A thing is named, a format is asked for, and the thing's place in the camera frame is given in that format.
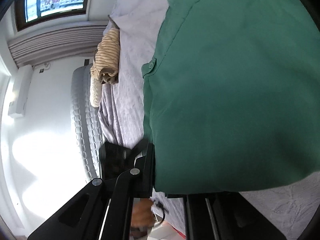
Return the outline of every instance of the gray curtain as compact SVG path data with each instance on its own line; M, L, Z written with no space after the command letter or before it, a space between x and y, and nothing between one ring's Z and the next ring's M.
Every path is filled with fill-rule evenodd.
M93 56L107 21L64 24L28 33L8 42L18 67L67 56Z

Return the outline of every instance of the silver bolt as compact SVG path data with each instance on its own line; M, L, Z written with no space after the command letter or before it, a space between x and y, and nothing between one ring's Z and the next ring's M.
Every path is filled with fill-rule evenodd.
M132 175L138 175L138 174L140 173L140 170L137 169L137 168L134 168L134 169L131 169L131 170L130 170L130 173L131 173Z
M100 179L100 178L95 178L92 181L92 185L94 185L94 186L99 186L99 185L101 185L101 183L102 183L102 179Z

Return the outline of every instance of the window frame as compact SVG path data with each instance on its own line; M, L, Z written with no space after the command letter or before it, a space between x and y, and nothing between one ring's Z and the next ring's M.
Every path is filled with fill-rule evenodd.
M88 0L83 1L82 9L73 9L65 12L52 13L46 16L38 17L35 20L26 22L26 13L25 13L25 0L15 0L14 2L14 12L17 31L21 31L30 26L36 25L38 23L50 21L57 18L68 17L73 15L83 15L87 12Z

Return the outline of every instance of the bed sheet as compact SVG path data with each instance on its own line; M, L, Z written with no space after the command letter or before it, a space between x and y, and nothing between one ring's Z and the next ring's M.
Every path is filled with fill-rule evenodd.
M132 148L143 136L141 66L152 59L167 8L167 0L116 1L111 17L121 30L119 83L104 85L99 110L103 133L110 142ZM241 194L288 240L295 240L320 204L319 180L320 173L315 173L290 186ZM180 212L182 200L168 200L163 193L156 192L153 197L173 210L166 218L179 231L185 232L184 214Z

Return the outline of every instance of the yellow striped cloth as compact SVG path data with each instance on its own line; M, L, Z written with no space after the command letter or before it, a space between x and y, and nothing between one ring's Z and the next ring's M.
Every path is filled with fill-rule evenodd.
M120 57L120 30L111 28L98 45L91 76L101 83L114 84L118 82Z

